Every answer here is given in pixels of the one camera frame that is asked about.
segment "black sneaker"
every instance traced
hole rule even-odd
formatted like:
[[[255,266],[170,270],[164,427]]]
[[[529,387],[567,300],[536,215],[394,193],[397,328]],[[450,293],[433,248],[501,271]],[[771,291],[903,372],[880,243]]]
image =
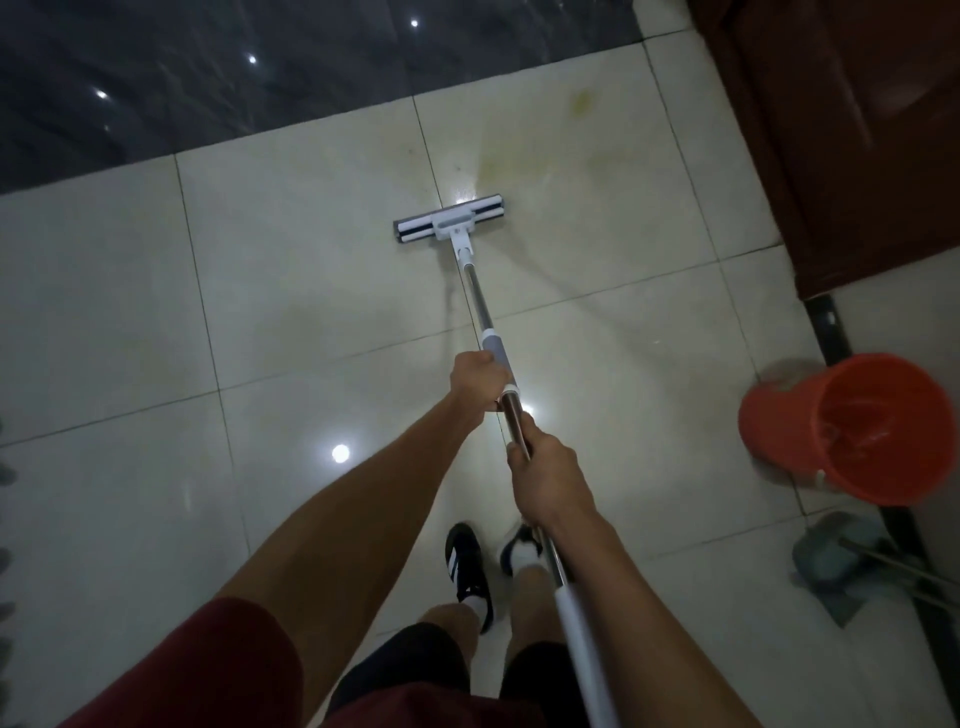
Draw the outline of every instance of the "black sneaker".
[[[521,546],[522,549],[517,551],[518,563],[515,563],[514,549],[517,546]],[[526,523],[521,523],[500,547],[498,554],[500,569],[507,576],[513,576],[515,569],[520,570],[525,566],[536,564],[542,554],[543,544],[537,539],[537,532]]]
[[[482,619],[480,634],[493,626],[493,600],[487,575],[483,571],[483,552],[473,529],[466,523],[457,523],[446,534],[446,571],[457,588],[457,601],[468,596],[479,596],[487,602],[487,616]]]

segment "brown door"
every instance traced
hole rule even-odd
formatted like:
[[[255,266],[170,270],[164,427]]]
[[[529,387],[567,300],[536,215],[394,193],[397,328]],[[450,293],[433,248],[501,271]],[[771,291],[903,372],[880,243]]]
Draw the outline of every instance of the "brown door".
[[[692,5],[801,296],[960,243],[960,1]]]

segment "dark marble floor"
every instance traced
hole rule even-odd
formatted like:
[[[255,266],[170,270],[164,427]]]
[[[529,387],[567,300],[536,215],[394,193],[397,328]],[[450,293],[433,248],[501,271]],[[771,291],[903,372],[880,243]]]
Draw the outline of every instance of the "dark marble floor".
[[[0,192],[639,40],[629,0],[4,0]]]

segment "red shirt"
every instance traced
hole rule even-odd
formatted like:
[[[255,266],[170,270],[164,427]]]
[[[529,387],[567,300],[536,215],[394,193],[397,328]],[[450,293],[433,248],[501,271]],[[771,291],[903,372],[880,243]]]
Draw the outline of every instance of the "red shirt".
[[[303,671],[290,638],[262,607],[214,599],[61,728],[300,728]],[[536,726],[528,703],[412,683],[350,703],[328,728]]]

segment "white sock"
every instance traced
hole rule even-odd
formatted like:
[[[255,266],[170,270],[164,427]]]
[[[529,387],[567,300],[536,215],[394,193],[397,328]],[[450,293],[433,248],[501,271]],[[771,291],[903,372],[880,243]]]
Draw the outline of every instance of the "white sock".
[[[515,541],[510,549],[510,566],[514,575],[526,567],[541,566],[537,547],[527,541]]]
[[[482,627],[487,621],[487,600],[482,596],[470,595],[464,597],[464,600],[460,603],[466,604],[476,613],[477,618],[480,620],[480,626]]]

